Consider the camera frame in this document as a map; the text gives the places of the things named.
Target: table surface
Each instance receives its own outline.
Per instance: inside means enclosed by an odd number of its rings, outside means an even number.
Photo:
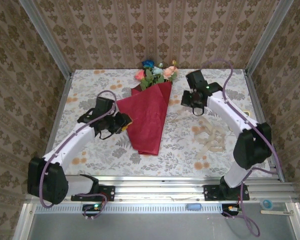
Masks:
[[[102,90],[113,91],[117,99],[131,95],[137,69],[76,70],[64,106],[54,147],[74,128],[77,119],[96,103]],[[220,177],[233,163],[236,137],[226,123],[210,109],[203,116],[194,116],[192,109],[180,105],[189,86],[185,75],[194,69],[180,69],[173,82],[158,156],[139,155],[126,132],[107,140],[95,138],[73,156],[67,174],[99,176],[182,176]],[[203,69],[204,78],[223,86],[229,69]],[[242,110],[255,119],[252,102],[242,69],[235,69],[226,93]],[[269,170],[266,160],[261,168]],[[268,177],[254,171],[252,177]]]

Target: wallpaper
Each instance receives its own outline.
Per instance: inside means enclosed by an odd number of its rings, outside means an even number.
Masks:
[[[295,0],[253,72],[273,142],[300,199],[300,0]]]
[[[34,2],[75,71],[135,69],[145,59],[197,69],[215,58],[244,69],[279,0]]]
[[[11,239],[28,162],[47,146],[65,79],[17,0],[0,0],[0,240]]]

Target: bouquet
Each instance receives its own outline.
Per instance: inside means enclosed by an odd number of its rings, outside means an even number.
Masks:
[[[139,154],[158,155],[172,82],[178,69],[176,61],[163,69],[151,60],[142,62],[143,69],[136,72],[140,84],[131,89],[131,96],[117,101],[119,110],[132,119],[127,129],[132,147]]]

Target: red wrapping paper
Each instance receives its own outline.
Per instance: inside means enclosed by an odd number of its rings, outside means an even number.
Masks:
[[[132,119],[127,133],[139,154],[159,154],[171,87],[171,82],[164,82],[141,92],[133,88],[130,97],[117,101],[120,112]]]

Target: purple cable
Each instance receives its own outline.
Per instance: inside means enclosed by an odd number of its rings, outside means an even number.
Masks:
[[[227,83],[229,82],[230,78],[232,77],[232,74],[234,72],[234,67],[232,66],[232,64],[227,61],[227,60],[224,60],[224,59],[214,59],[212,61],[207,61],[207,63],[205,63],[202,68],[204,68],[205,66],[207,66],[208,64],[211,64],[211,63],[214,63],[214,62],[224,62],[224,63],[227,63],[230,68],[231,68],[231,72],[228,76],[228,78],[225,80],[224,82],[224,85],[223,85],[223,89],[222,89],[222,96],[224,98],[224,101],[227,103],[227,105],[240,117],[244,120],[245,123],[247,123],[260,137],[261,139],[265,142],[265,144],[269,147],[269,149],[271,150],[272,154],[274,155],[274,158],[275,158],[275,161],[276,161],[276,166],[277,167],[281,167],[281,164],[280,164],[280,161],[279,161],[279,157],[276,153],[276,150],[275,148],[271,145],[271,143],[265,138],[265,136],[263,136],[263,134],[255,127],[253,126],[253,124],[251,122],[248,121],[248,119],[246,119],[246,117],[244,115],[242,115],[234,106],[231,105],[231,103],[229,102],[229,100],[227,99],[227,96],[226,96],[226,85]],[[271,172],[271,171],[267,171],[267,170],[264,170],[262,168],[259,168],[259,167],[253,167],[249,172],[248,174],[244,177],[244,179],[242,180],[241,182],[241,186],[240,186],[240,203],[241,203],[241,209],[242,209],[242,215],[237,215],[235,217],[237,218],[243,218],[244,219],[244,222],[245,222],[245,225],[247,226],[247,228],[249,229],[250,233],[255,236],[255,237],[260,237],[260,228],[258,227],[258,225],[256,224],[256,222],[254,222],[251,218],[247,217],[246,215],[246,211],[245,211],[245,206],[244,206],[244,202],[243,202],[243,195],[244,195],[244,181],[250,176],[250,174],[252,173],[253,170],[259,170],[259,171],[262,171],[264,173],[268,173],[268,174],[277,174],[276,172]],[[253,229],[252,229],[252,224],[255,225],[256,229],[257,229],[257,234],[253,232]]]
[[[62,144],[61,146],[51,155],[51,157],[49,158],[49,160],[45,163],[44,167],[43,167],[43,170],[42,170],[42,173],[41,173],[41,177],[40,177],[40,182],[39,182],[39,199],[40,199],[40,203],[41,205],[46,208],[46,209],[49,209],[51,208],[54,204],[51,204],[51,205],[46,205],[45,202],[44,202],[44,198],[43,198],[43,184],[44,184],[44,178],[45,178],[45,173],[47,171],[47,168],[49,166],[49,164],[51,163],[51,161],[58,155],[58,153],[65,147],[65,145],[67,145],[67,143],[74,137],[76,136],[82,129],[84,129],[85,127],[89,126],[90,124],[98,121],[99,119],[102,119],[104,118],[105,116],[111,114],[112,111],[115,111],[116,110],[116,104],[117,104],[117,97],[116,95],[110,91],[110,90],[104,90],[104,91],[101,91],[97,96],[96,98],[98,98],[101,94],[104,94],[104,93],[111,93],[114,97],[114,104],[112,106],[112,108],[107,111],[105,114],[97,117],[96,119],[93,119],[91,120],[90,122],[86,123],[85,125],[81,126],[80,128],[78,128],[73,134],[71,134]]]
[[[94,193],[94,194],[77,194],[77,196],[79,196],[79,197],[96,197],[96,196],[100,196],[100,197],[103,197],[103,198],[104,198],[104,204],[102,204],[102,207],[101,207],[100,211],[99,211],[96,215],[92,216],[91,218],[88,218],[88,216],[87,216],[87,211],[88,211],[89,209],[92,209],[93,206],[89,206],[89,207],[86,207],[86,208],[84,209],[83,216],[84,216],[86,219],[91,219],[91,220],[93,220],[93,219],[96,219],[97,217],[99,217],[99,216],[100,216],[100,213],[105,209],[105,207],[106,207],[106,205],[107,205],[107,203],[108,203],[108,199],[107,199],[106,195],[104,195],[104,194],[102,194],[102,193]]]

